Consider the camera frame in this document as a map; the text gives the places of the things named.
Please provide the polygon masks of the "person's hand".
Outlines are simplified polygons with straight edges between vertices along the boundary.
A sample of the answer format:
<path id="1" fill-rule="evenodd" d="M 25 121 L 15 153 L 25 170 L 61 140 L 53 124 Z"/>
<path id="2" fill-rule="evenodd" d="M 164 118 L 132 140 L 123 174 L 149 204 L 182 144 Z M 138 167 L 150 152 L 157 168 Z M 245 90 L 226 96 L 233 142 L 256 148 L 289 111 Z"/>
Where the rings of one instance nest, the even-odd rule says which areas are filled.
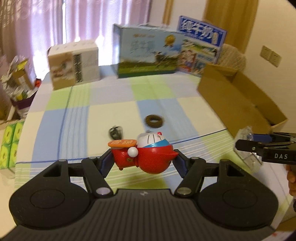
<path id="1" fill-rule="evenodd" d="M 296 186 L 295 186 L 296 175 L 295 175 L 295 172 L 293 172 L 293 170 L 292 170 L 292 166 L 286 165 L 286 170 L 287 170 L 289 193 L 291 196 L 293 196 L 295 198 L 295 196 L 296 196 Z"/>

